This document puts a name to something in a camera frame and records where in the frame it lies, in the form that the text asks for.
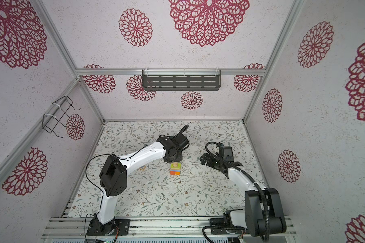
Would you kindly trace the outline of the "lime green block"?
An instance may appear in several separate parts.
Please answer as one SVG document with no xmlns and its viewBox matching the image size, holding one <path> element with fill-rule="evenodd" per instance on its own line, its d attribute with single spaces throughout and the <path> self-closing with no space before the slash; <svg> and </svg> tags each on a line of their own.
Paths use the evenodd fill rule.
<svg viewBox="0 0 365 243">
<path fill-rule="evenodd" d="M 170 164 L 171 171 L 180 171 L 181 170 L 181 163 L 171 163 Z"/>
</svg>

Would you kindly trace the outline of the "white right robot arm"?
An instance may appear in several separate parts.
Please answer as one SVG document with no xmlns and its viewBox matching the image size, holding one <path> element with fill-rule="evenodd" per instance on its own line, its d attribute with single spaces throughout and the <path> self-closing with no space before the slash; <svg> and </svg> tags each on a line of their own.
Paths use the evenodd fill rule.
<svg viewBox="0 0 365 243">
<path fill-rule="evenodd" d="M 269 242 L 270 235 L 285 233 L 287 223 L 279 192 L 260 186 L 243 170 L 242 163 L 234 161 L 232 147 L 208 142 L 205 150 L 199 158 L 201 164 L 224 174 L 244 194 L 244 208 L 226 211 L 222 220 L 211 219 L 209 229 L 215 234 L 248 233 L 265 243 Z"/>
</svg>

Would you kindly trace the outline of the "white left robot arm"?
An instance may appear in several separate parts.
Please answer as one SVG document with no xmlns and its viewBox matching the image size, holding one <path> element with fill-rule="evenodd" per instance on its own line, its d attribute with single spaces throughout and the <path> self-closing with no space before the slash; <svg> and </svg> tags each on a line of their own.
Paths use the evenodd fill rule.
<svg viewBox="0 0 365 243">
<path fill-rule="evenodd" d="M 159 136 L 150 145 L 125 156 L 109 155 L 99 174 L 103 193 L 99 211 L 96 215 L 102 225 L 110 223 L 115 217 L 118 195 L 127 188 L 128 175 L 142 166 L 163 159 L 166 163 L 182 161 L 182 152 L 189 147 L 187 137 L 178 133 L 174 136 Z"/>
</svg>

